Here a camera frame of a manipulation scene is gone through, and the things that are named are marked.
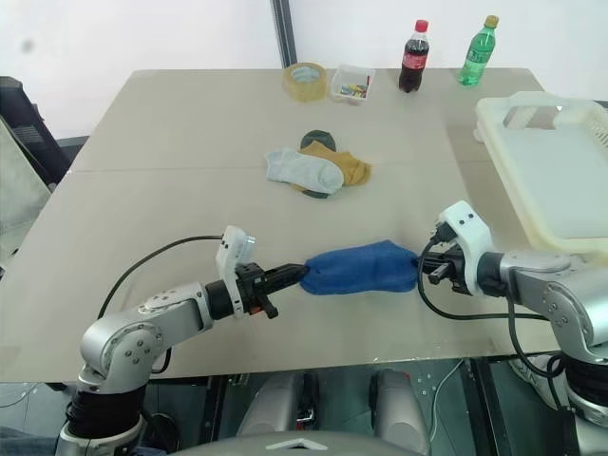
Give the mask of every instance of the plastic basket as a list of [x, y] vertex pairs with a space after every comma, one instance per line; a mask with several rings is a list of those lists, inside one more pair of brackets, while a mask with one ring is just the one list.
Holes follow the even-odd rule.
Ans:
[[[553, 107], [553, 129], [533, 127]], [[587, 100], [518, 92], [477, 104], [485, 143], [530, 243], [608, 257], [608, 113]]]
[[[340, 65], [332, 78], [330, 92], [336, 101], [346, 101], [352, 105], [361, 105], [369, 97], [375, 69], [361, 66]], [[361, 87], [362, 91], [349, 89]]]

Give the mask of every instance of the black pole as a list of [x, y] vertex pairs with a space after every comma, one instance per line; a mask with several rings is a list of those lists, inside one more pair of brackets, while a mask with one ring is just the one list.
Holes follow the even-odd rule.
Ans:
[[294, 28], [289, 0], [272, 0], [275, 13], [276, 36], [278, 49], [281, 54], [281, 64], [284, 68], [297, 63], [295, 56]]
[[224, 407], [227, 386], [228, 375], [209, 377], [205, 405], [202, 410], [202, 422], [200, 423], [199, 444], [215, 442], [219, 437], [221, 412]]
[[460, 367], [468, 418], [480, 456], [511, 456], [501, 403], [485, 358], [471, 358]]

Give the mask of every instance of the cola bottle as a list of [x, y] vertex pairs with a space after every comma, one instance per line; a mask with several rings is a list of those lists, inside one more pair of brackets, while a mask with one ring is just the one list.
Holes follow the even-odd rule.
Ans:
[[416, 31], [406, 43], [399, 76], [399, 88], [404, 92], [418, 90], [422, 83], [422, 72], [425, 70], [428, 56], [427, 28], [427, 21], [416, 21]]

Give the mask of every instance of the white sock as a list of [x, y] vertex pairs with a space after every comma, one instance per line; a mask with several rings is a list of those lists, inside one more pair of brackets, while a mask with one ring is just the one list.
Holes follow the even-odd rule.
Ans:
[[297, 183], [309, 190], [334, 193], [344, 183], [344, 174], [329, 160], [304, 155], [291, 147], [266, 154], [269, 181]]

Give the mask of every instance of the green bottle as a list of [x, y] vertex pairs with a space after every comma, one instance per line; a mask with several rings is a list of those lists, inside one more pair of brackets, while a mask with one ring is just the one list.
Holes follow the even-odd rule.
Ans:
[[498, 26], [498, 16], [487, 16], [484, 28], [471, 40], [466, 53], [463, 69], [460, 70], [458, 82], [463, 86], [476, 86], [484, 73], [485, 65], [490, 60], [496, 39], [494, 29]]

